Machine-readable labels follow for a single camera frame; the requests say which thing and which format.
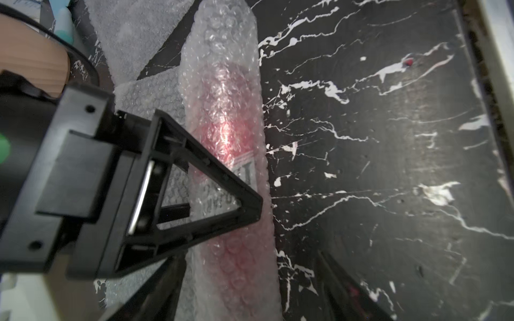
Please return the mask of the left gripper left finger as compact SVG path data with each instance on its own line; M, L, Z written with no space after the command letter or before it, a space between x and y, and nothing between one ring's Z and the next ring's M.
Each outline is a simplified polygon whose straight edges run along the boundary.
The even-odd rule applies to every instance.
M186 266L184 254L168 258L107 320L174 320Z

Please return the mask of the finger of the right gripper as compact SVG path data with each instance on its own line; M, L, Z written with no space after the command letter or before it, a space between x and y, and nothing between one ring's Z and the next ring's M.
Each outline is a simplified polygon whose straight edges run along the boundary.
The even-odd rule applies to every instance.
M125 114L122 142L137 153L114 222L114 271L129 273L199 243L256 223L263 198L166 112L151 120ZM186 223L199 203L163 206L172 168L213 183L207 216Z

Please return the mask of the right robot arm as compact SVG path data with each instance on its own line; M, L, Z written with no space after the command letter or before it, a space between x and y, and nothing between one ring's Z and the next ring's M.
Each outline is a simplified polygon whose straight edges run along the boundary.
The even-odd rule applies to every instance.
M163 206L173 168L198 170L229 195L186 222ZM1 271L46 273L72 244L71 278L125 276L260 219L263 200L170 115L114 110L111 94L70 84L52 98L1 73Z

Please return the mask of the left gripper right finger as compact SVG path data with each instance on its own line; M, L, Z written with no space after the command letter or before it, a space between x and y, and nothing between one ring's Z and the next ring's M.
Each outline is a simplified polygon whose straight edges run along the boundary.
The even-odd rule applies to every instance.
M327 252L315 258L315 275L324 320L391 320Z

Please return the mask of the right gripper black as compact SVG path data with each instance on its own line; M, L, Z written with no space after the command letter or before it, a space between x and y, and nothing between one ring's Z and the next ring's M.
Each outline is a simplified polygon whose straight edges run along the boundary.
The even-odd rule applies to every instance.
M112 140L113 97L69 85L57 104L21 91L2 98L2 127L13 140L1 166L9 202L1 232L1 272L44 274L74 244L67 275L115 278L114 222L135 153Z

